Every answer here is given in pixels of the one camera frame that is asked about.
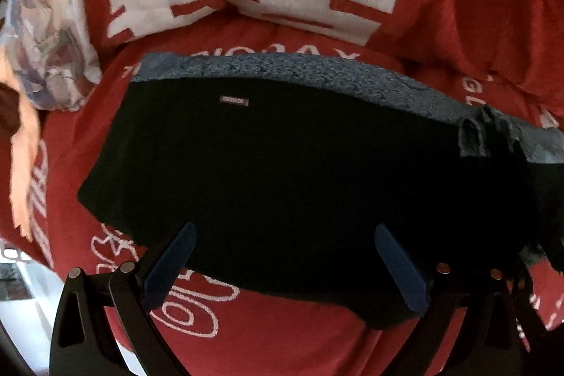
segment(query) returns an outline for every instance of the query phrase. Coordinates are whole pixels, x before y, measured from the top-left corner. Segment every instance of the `gray fleece fabric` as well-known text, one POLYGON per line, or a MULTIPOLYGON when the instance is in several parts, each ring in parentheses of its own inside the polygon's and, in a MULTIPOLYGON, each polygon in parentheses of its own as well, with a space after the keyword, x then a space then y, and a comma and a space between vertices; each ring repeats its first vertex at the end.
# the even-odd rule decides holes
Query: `gray fleece fabric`
POLYGON ((285 53, 230 57, 148 53, 132 81, 187 78, 264 79, 334 91, 458 125, 461 156, 489 156, 487 133, 493 128, 504 136, 509 149, 520 145, 530 163, 564 163, 564 134, 559 129, 539 128, 488 106, 459 103, 404 75, 344 58, 285 53))

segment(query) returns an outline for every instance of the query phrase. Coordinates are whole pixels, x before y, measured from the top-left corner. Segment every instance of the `black fabric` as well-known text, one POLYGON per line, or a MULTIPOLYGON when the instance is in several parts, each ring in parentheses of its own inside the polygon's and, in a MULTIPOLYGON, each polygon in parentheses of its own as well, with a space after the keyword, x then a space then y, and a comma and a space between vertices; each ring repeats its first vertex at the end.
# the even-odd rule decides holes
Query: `black fabric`
POLYGON ((413 314, 376 252, 378 224, 429 271, 440 261, 509 269, 535 237, 519 149, 492 135, 490 158, 461 158, 458 134, 283 82, 134 82, 78 198, 144 246, 190 220, 198 241, 188 268, 340 304, 384 328, 413 314))
POLYGON ((525 175, 536 201, 535 243, 552 268, 564 273, 564 165, 527 165, 525 175))
POLYGON ((20 95, 0 83, 0 137, 11 138, 20 128, 20 95))

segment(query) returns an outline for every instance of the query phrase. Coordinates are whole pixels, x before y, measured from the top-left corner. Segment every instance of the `blue clamp pad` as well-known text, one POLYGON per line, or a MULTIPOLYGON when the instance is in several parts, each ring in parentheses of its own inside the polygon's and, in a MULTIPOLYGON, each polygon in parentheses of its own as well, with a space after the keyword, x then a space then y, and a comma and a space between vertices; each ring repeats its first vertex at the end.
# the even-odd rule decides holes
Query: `blue clamp pad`
POLYGON ((143 283, 143 309, 151 311, 163 305, 195 246, 196 226, 187 222, 147 274, 143 283))
POLYGON ((374 242, 407 307, 424 316, 429 309, 429 285, 423 275, 384 224, 376 227, 374 242))

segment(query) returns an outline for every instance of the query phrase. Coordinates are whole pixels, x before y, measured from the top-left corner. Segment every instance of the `metal rivet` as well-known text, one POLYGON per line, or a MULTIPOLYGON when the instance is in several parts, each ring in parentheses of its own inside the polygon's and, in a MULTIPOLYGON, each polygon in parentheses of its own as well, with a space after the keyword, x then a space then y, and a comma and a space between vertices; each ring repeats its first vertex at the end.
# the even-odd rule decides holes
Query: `metal rivet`
POLYGON ((436 270, 441 273, 442 275, 450 274, 450 266, 447 263, 439 263, 436 266, 436 270))
POLYGON ((133 263, 132 261, 126 261, 125 263, 122 263, 121 266, 119 267, 119 270, 125 274, 130 273, 134 269, 135 269, 135 263, 133 263))
POLYGON ((82 269, 80 268, 73 268, 69 271, 69 277, 71 279, 76 279, 82 273, 82 269))
POLYGON ((492 271, 490 271, 490 276, 492 277, 492 279, 495 279, 497 281, 503 279, 503 273, 498 269, 493 269, 492 271))

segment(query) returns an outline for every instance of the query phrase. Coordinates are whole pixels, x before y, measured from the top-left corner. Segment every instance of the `fabric tag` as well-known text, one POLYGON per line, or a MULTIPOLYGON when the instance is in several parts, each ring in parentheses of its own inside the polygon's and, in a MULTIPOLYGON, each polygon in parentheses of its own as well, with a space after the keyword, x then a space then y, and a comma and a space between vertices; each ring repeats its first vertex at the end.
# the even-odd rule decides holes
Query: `fabric tag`
POLYGON ((220 103, 235 104, 237 106, 249 107, 249 100, 244 98, 234 98, 232 96, 222 96, 219 98, 220 103))

